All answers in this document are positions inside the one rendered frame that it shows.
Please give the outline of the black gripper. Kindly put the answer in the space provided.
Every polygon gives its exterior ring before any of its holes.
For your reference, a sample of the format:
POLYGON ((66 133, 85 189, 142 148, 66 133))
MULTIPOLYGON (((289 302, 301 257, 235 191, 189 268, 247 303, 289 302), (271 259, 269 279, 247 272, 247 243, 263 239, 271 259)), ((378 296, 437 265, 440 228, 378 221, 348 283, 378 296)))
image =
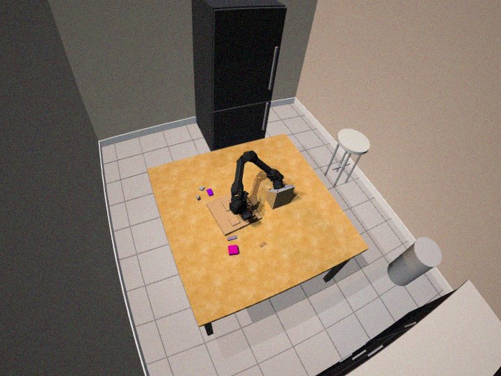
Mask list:
POLYGON ((242 219, 244 221, 247 220, 247 219, 252 218, 252 214, 249 211, 247 212, 247 206, 246 205, 247 205, 247 202, 246 202, 245 205, 241 206, 242 211, 239 211, 240 212, 239 214, 241 215, 241 217, 242 217, 242 219))

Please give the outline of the magenta block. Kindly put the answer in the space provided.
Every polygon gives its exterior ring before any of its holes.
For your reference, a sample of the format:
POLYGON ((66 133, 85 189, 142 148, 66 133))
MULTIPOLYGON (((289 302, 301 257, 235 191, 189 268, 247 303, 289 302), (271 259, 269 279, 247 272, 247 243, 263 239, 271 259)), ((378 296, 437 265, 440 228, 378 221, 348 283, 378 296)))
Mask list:
POLYGON ((230 256, 238 255, 237 245, 228 246, 230 256))

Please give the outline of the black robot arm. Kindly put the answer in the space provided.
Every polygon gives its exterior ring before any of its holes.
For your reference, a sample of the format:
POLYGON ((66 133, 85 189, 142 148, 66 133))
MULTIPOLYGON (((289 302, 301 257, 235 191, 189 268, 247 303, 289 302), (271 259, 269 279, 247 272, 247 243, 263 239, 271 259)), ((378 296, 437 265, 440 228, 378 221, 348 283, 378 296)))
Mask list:
POLYGON ((267 164, 265 164, 261 159, 257 157, 257 154, 253 150, 249 150, 243 153, 243 155, 237 160, 237 167, 234 182, 231 186, 231 197, 232 202, 229 203, 230 211, 234 215, 238 215, 242 211, 241 206, 246 204, 248 192, 244 191, 244 185, 242 183, 244 174, 244 164, 246 162, 252 162, 264 172, 267 173, 268 179, 273 181, 274 189, 281 189, 284 187, 283 179, 284 175, 276 169, 272 169, 267 164), (238 196, 235 196, 238 195, 238 196))

